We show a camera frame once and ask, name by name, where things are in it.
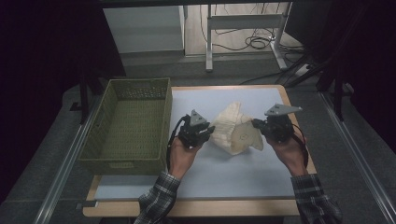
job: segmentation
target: hand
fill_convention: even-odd
[[[170,156],[169,175],[182,179],[194,162],[195,155],[202,146],[187,148],[175,137]]]
[[[295,133],[303,142],[306,139],[300,133]],[[278,143],[271,139],[266,139],[267,143],[274,149],[277,157],[286,165],[292,176],[308,175],[304,166],[304,155],[300,145],[290,138],[287,142]]]

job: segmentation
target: white board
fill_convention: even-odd
[[[241,113],[266,119],[264,112],[283,104],[276,88],[245,90],[173,91],[171,132],[178,120],[193,109],[209,122],[227,105],[241,103]],[[249,148],[232,156],[212,142],[206,142],[177,191],[179,199],[293,198],[290,173],[273,149]],[[152,188],[157,176],[104,175],[95,194],[100,200],[137,200]]]

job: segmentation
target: shirt sleeve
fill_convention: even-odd
[[[166,215],[176,201],[179,185],[179,179],[161,172],[154,187],[139,197],[140,214],[134,223],[173,223]]]
[[[291,183],[303,223],[342,223],[338,204],[324,194],[316,174],[292,177]]]

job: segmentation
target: crumpled cloth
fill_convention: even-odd
[[[262,134],[253,127],[252,118],[239,112],[241,103],[233,102],[212,120],[216,126],[210,140],[231,155],[237,155],[249,147],[263,150]]]

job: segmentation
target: plastic basket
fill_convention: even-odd
[[[110,80],[78,161],[94,175],[158,175],[171,110],[169,78]]]

